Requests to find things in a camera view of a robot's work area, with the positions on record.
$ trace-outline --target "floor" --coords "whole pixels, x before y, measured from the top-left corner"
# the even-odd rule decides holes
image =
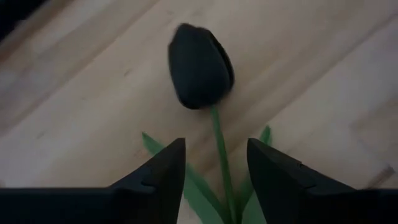
[[[44,23],[0,46],[3,187],[107,186],[150,158],[145,131],[185,137],[222,198],[210,113],[182,107],[169,76],[181,22],[211,30],[234,66],[219,110],[236,187],[246,139],[267,124],[274,147],[319,172],[398,187],[398,1],[54,1]],[[180,223],[198,222],[181,209]]]

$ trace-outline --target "leaf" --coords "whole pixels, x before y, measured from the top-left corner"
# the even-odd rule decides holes
[[[247,174],[239,188],[238,201],[238,222],[241,223],[244,208],[248,204],[250,196],[253,194],[253,186],[251,184],[250,175]]]
[[[251,195],[248,204],[242,214],[242,224],[261,224],[267,223],[262,213],[259,200],[255,192]]]
[[[142,133],[145,148],[155,155],[164,147],[161,143]],[[195,172],[190,164],[185,166],[184,197],[203,224],[228,224],[229,216],[224,206],[218,201],[207,182]]]
[[[267,125],[260,135],[260,141],[268,146],[272,143],[271,128]],[[253,189],[253,185],[250,180],[250,175],[247,175],[246,179],[241,186],[241,214],[242,224],[257,224],[267,223],[262,213],[260,203],[257,195]]]
[[[223,184],[225,190],[225,197],[228,203],[229,214],[233,224],[238,224],[238,217],[236,216],[236,204],[232,188],[231,174],[229,172],[228,155],[225,150],[225,142],[223,132],[221,131],[220,118],[215,106],[211,107],[211,120],[213,122],[214,134],[217,141],[218,155],[221,164],[221,174],[223,176]]]
[[[264,144],[267,144],[268,146],[271,146],[272,136],[271,136],[271,128],[269,127],[269,125],[267,125],[266,128],[262,131],[260,135],[260,141],[262,141]]]

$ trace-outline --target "black object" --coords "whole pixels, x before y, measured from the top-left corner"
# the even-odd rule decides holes
[[[257,139],[248,164],[268,224],[398,223],[398,190],[355,190]]]
[[[0,41],[47,0],[0,0]]]
[[[176,223],[184,177],[177,139],[106,188],[0,189],[0,223]]]
[[[169,67],[178,99],[187,108],[211,106],[229,93],[234,72],[228,55],[207,29],[181,24],[169,45]]]

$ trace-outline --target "stem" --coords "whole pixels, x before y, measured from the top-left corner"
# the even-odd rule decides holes
[[[214,134],[217,141],[218,155],[220,157],[221,173],[223,176],[226,201],[228,203],[232,223],[238,224],[231,174],[229,172],[228,155],[225,150],[225,142],[223,132],[221,131],[220,118],[218,116],[218,111],[215,106],[211,107],[211,120],[213,122]]]

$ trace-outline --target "tulip petal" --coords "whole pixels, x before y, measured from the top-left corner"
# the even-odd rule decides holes
[[[200,109],[219,102],[234,84],[231,62],[207,29],[181,24],[169,44],[169,69],[181,104]]]

